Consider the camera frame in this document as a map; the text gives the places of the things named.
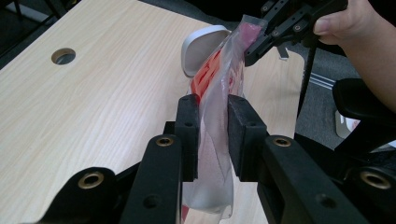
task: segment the light wood grain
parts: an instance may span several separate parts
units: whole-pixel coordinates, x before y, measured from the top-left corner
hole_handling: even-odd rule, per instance
[[[3,68],[0,223],[38,221],[80,170],[101,166],[117,174],[139,162],[148,140],[175,120],[187,91],[181,44],[207,25],[133,0],[84,0]],[[54,64],[51,55],[62,48],[77,57]],[[270,133],[287,136],[304,63],[290,55],[283,62],[271,50],[247,69],[245,85]],[[235,189],[234,214],[225,221],[262,223],[254,184]]]

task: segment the plastic bag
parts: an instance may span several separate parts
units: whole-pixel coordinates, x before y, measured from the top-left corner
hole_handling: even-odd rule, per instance
[[[244,52],[266,21],[244,15],[207,58],[191,82],[200,98],[198,179],[183,184],[183,204],[228,218],[233,211],[233,173],[228,151],[228,94],[242,96]]]

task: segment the chair armrest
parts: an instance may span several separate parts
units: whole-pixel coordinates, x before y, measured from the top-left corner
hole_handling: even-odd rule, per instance
[[[360,78],[336,81],[332,97],[340,114],[347,118],[396,127],[396,114],[385,107]]]

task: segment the wooden desk surface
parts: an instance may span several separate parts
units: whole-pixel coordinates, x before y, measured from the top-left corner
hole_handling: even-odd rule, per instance
[[[84,0],[0,71],[0,223],[38,221],[75,173],[116,174],[175,120],[189,80],[181,45],[208,24],[133,0]],[[70,48],[76,59],[51,61]],[[292,136],[304,60],[272,49],[247,68],[245,95],[271,134]],[[265,223],[254,184],[238,184],[231,219]],[[187,223],[204,222],[191,212]]]

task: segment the desk hole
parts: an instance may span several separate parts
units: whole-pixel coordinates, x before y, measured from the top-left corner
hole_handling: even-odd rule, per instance
[[[72,49],[58,49],[52,54],[52,62],[62,65],[71,63],[76,58],[76,52]]]

